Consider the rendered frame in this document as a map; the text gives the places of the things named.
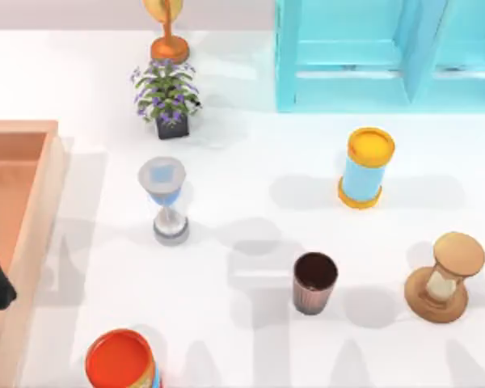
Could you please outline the grey and blue hourglass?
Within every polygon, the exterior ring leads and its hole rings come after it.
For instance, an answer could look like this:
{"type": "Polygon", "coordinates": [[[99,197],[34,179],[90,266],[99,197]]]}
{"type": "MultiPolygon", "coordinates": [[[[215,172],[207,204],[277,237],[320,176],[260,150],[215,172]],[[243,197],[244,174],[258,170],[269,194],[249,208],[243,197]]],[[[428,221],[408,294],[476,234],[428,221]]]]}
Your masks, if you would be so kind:
{"type": "Polygon", "coordinates": [[[186,178],[184,165],[172,157],[155,157],[138,172],[138,182],[158,206],[153,220],[155,238],[166,246],[183,243],[189,235],[188,218],[174,208],[186,178]]]}

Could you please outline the brown ribbed cup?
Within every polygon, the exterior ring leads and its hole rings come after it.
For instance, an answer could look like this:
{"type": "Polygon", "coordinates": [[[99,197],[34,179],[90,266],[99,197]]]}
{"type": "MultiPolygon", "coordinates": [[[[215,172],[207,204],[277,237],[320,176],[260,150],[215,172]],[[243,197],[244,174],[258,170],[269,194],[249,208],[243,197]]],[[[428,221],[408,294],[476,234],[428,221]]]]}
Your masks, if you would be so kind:
{"type": "Polygon", "coordinates": [[[306,252],[293,266],[293,304],[305,315],[320,314],[327,305],[339,271],[331,257],[306,252]]]}

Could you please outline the purple flower plant pot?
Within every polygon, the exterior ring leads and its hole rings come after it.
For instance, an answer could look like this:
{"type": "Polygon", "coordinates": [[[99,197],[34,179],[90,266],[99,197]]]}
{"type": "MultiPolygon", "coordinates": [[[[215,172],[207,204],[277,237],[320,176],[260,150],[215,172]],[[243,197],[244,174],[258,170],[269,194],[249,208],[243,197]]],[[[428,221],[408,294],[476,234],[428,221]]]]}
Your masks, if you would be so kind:
{"type": "Polygon", "coordinates": [[[145,70],[136,68],[132,72],[137,115],[156,126],[159,139],[189,135],[188,119],[202,108],[199,91],[193,85],[195,74],[187,62],[175,64],[169,59],[153,59],[145,70]]]}

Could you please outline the blue and yellow can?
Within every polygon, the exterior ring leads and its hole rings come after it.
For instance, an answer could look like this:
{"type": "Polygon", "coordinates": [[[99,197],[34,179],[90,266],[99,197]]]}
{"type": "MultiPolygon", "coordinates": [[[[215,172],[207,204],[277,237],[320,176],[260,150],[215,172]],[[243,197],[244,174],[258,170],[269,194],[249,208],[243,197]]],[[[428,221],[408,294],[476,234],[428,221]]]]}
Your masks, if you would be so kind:
{"type": "Polygon", "coordinates": [[[395,151],[389,133],[379,128],[363,127],[348,138],[344,173],[339,179],[338,194],[353,209],[373,207],[382,194],[385,169],[395,151]]]}

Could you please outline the gold and copper trophy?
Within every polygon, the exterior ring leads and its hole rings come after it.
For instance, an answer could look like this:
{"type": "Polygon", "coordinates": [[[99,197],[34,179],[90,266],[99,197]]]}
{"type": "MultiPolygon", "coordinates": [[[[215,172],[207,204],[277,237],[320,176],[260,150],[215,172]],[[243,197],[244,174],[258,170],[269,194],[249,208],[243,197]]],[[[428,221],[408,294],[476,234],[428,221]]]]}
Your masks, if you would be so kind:
{"type": "Polygon", "coordinates": [[[171,60],[181,64],[188,59],[188,43],[172,33],[172,23],[183,9],[183,0],[142,0],[150,16],[162,25],[163,35],[157,38],[150,48],[154,60],[171,60]]]}

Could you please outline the light blue rack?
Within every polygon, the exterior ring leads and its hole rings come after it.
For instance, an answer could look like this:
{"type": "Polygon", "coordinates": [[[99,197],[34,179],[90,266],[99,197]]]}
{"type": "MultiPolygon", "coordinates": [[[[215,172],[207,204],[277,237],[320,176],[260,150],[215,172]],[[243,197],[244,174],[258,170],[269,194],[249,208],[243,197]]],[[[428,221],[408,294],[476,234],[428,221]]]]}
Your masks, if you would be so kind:
{"type": "Polygon", "coordinates": [[[485,112],[485,0],[276,0],[281,112],[485,112]]]}

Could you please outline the red and blue can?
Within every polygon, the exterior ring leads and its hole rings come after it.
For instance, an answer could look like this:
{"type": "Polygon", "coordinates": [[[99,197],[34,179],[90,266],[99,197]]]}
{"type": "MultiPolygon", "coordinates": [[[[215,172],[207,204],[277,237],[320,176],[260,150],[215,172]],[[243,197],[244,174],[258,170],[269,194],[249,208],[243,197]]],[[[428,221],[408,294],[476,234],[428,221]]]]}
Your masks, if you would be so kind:
{"type": "Polygon", "coordinates": [[[149,343],[130,329],[101,335],[88,348],[85,371],[93,388],[163,388],[149,343]]]}

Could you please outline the wooden hourglass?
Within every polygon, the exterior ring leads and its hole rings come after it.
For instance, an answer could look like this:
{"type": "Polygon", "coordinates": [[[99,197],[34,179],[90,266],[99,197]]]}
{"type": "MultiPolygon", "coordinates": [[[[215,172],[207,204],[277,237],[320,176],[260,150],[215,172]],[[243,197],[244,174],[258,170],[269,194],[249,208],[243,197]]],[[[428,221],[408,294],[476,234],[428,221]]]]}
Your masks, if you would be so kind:
{"type": "Polygon", "coordinates": [[[433,244],[435,263],[418,268],[404,284],[411,310],[431,323],[451,323],[467,308],[466,278],[477,275],[485,264],[485,251],[468,234],[448,232],[433,244]]]}

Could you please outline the salmon-coloured shallow box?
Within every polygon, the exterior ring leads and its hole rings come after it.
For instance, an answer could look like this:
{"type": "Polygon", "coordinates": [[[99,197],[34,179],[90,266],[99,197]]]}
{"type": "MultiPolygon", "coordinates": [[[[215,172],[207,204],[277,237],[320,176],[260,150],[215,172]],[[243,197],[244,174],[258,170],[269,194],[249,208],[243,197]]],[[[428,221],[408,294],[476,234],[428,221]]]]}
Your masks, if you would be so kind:
{"type": "Polygon", "coordinates": [[[0,120],[0,264],[17,298],[0,311],[0,388],[15,388],[66,155],[55,120],[0,120]]]}

